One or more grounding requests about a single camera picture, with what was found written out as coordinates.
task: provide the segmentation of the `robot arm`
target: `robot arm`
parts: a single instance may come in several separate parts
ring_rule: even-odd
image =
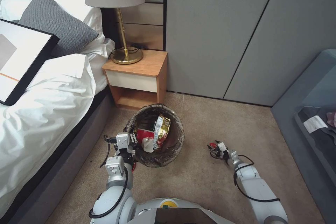
[[[108,173],[106,191],[96,200],[90,210],[91,224],[124,224],[134,218],[137,203],[132,197],[133,187],[133,154],[137,141],[127,132],[119,133],[116,138],[107,138],[114,144],[114,157],[106,160]]]
[[[288,224],[288,218],[280,199],[263,180],[252,163],[246,164],[235,150],[228,150],[223,142],[218,143],[220,156],[233,167],[234,183],[240,192],[248,198],[255,217],[260,224],[283,223]]]

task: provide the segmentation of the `gold wrapper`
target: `gold wrapper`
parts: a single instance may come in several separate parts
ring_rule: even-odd
[[[153,148],[159,149],[162,147],[163,142],[166,140],[169,133],[170,119],[159,115],[155,124]]]

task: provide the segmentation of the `nightstand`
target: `nightstand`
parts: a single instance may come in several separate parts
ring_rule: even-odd
[[[163,103],[167,82],[167,52],[143,50],[143,59],[130,65],[109,60],[103,71],[117,107],[140,109]]]

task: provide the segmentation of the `gray upholstered bed base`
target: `gray upholstered bed base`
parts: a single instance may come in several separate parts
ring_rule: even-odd
[[[10,224],[45,223],[102,133],[112,101],[107,95],[37,188],[20,206]]]

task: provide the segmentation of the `gray knitted pillow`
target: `gray knitted pillow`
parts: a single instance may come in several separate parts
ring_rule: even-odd
[[[96,31],[68,14],[54,0],[33,0],[23,12],[19,24],[55,34],[59,42],[51,53],[52,57],[76,53],[98,37]]]

